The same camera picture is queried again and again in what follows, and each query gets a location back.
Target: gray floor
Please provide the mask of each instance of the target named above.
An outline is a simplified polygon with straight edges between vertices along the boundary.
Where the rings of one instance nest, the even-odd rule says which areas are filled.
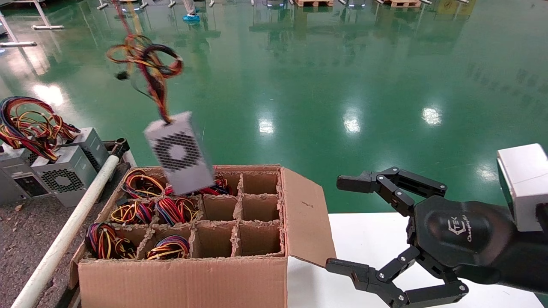
[[[38,302],[38,308],[57,306],[69,282],[70,260],[84,239],[85,228],[95,220],[127,168],[126,164],[117,167],[101,200],[89,213],[78,236],[55,270]],[[55,198],[26,202],[20,211],[16,211],[19,204],[0,206],[0,308],[11,306],[73,211],[73,208],[65,208]]]

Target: power supply fan grill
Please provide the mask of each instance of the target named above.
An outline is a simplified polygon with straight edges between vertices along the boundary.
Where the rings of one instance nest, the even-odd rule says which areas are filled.
[[[185,149],[186,153],[181,159],[173,158],[170,153],[172,147],[176,145],[182,146]],[[153,150],[162,168],[169,169],[172,172],[197,166],[202,158],[194,137],[186,135],[184,132],[156,139],[156,145]]]
[[[78,191],[84,187],[78,175],[67,169],[45,171],[41,178],[51,190],[58,193]]]
[[[92,166],[95,169],[95,171],[99,172],[99,170],[101,170],[101,165],[99,164],[97,159],[93,157],[93,154],[89,151],[88,148],[82,147],[82,150],[84,151],[84,154],[88,158],[89,162],[92,163]]]

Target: cardboard box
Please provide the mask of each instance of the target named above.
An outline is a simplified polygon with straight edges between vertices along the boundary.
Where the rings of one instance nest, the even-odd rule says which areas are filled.
[[[142,168],[165,181],[159,167]],[[138,245],[137,260],[96,260],[82,244],[71,262],[83,308],[287,307],[288,256],[324,266],[335,248],[321,186],[280,166],[216,166],[234,196],[197,196],[203,212],[173,227],[114,225]],[[97,222],[108,220],[121,184]],[[188,259],[144,260],[160,238],[190,242]]]

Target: colorful wire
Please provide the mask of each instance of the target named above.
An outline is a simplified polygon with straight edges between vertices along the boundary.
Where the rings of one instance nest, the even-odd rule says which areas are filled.
[[[199,210],[194,203],[187,198],[177,198],[173,201],[171,198],[163,198],[156,202],[156,210],[162,218],[171,226],[176,223],[189,223],[196,218]]]
[[[189,256],[189,242],[180,235],[167,236],[156,243],[154,248],[146,253],[147,260],[165,260]]]
[[[120,236],[107,223],[91,224],[85,234],[85,244],[97,259],[135,259],[133,243]]]
[[[153,44],[150,39],[143,35],[134,35],[125,20],[119,0],[113,0],[118,16],[121,18],[127,37],[123,44],[112,46],[106,53],[108,59],[114,63],[125,64],[125,71],[117,75],[118,79],[126,79],[132,75],[133,66],[136,65],[145,77],[147,92],[137,88],[134,81],[132,86],[152,99],[158,106],[160,117],[168,124],[172,122],[167,110],[167,84],[166,79],[180,75],[184,69],[182,58],[171,48]],[[121,52],[123,57],[117,59],[114,53]],[[174,61],[170,65],[162,63],[158,53],[165,53],[171,56]]]
[[[111,214],[111,220],[119,224],[150,224],[152,222],[151,203],[134,201],[119,206]]]
[[[228,180],[226,180],[222,175],[215,175],[215,185],[211,187],[202,188],[196,192],[192,192],[189,195],[231,195],[232,187],[230,186]]]
[[[30,110],[19,114],[22,106],[34,105],[44,112]],[[54,151],[65,140],[75,139],[80,130],[65,123],[48,104],[26,96],[11,96],[0,102],[0,139],[14,149],[25,147],[50,161],[58,158]]]
[[[135,199],[173,194],[173,188],[170,185],[164,185],[157,179],[146,175],[142,169],[134,169],[128,172],[123,179],[123,183],[122,190]]]

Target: power supply unit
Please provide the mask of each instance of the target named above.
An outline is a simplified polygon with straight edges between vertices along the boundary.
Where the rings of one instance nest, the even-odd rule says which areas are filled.
[[[191,115],[183,112],[173,116],[169,125],[158,120],[145,129],[145,138],[176,195],[213,186],[213,172],[195,138]]]
[[[109,157],[109,152],[103,145],[101,138],[93,127],[80,129],[80,135],[77,135],[74,141],[63,144],[61,147],[78,145],[84,151],[85,156],[92,164],[95,171],[99,172],[102,165]]]
[[[77,145],[61,147],[56,162],[38,157],[32,169],[66,207],[75,207],[91,185],[97,172]]]
[[[16,202],[40,196],[51,191],[30,167],[38,155],[29,149],[13,149],[4,144],[0,153],[0,204]]]

